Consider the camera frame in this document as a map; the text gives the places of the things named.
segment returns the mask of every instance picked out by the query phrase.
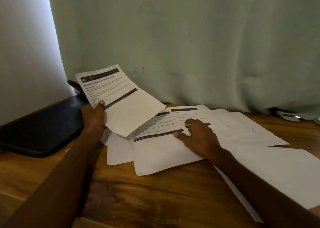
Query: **person's right hand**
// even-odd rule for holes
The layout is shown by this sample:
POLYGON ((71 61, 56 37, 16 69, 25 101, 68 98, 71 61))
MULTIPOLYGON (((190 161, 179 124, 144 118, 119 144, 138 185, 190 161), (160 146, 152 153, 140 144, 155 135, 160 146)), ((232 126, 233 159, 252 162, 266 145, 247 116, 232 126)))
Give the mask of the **person's right hand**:
POLYGON ((191 136, 182 132, 175 132, 174 137, 181 140, 190 150, 215 163, 220 159, 224 149, 220 146, 216 134, 205 123, 196 119, 187 119, 191 136))

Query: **wood grain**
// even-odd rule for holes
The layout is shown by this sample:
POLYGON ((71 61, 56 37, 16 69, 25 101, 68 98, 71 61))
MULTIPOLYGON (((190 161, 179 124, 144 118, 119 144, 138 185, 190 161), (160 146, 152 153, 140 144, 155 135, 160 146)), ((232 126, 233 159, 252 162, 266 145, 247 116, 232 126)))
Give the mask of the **wood grain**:
MULTIPOLYGON (((291 144, 286 147, 305 149, 320 158, 320 126, 316 123, 245 114, 291 144)), ((72 144, 43 159, 0 153, 0 193, 26 199, 72 144)), ((107 147, 96 151, 86 178, 84 218, 110 227, 263 227, 253 221, 206 160, 137 176, 133 162, 108 166, 106 155, 107 147)), ((320 215, 320 207, 312 212, 320 215)))

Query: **wall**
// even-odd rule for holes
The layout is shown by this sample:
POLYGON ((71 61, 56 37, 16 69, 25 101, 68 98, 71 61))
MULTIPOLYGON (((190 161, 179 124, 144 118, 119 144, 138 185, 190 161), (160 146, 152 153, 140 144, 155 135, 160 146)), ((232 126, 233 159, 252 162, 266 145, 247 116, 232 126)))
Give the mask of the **wall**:
POLYGON ((0 125, 74 93, 49 0, 0 0, 0 125))

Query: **forearm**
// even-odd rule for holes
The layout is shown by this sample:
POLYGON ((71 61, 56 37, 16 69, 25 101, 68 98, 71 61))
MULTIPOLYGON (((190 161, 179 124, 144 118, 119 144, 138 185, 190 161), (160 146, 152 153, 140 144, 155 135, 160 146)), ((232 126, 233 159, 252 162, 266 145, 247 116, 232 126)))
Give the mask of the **forearm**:
POLYGON ((242 166, 223 150, 215 165, 225 173, 270 227, 320 227, 320 219, 242 166))
POLYGON ((71 227, 97 142, 97 138, 83 131, 49 177, 4 227, 71 227))

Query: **person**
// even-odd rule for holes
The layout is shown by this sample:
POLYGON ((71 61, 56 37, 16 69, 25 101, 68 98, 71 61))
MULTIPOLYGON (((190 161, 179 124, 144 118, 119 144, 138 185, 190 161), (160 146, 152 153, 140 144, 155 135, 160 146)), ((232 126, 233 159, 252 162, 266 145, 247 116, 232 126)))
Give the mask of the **person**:
MULTIPOLYGON (((7 220, 3 228, 71 227, 82 183, 93 151, 104 131, 104 102, 82 108, 84 128, 74 145, 38 189, 7 220)), ((223 149, 213 131, 188 119, 190 136, 174 133, 195 153, 224 172, 270 227, 320 227, 320 218, 238 163, 223 149)))

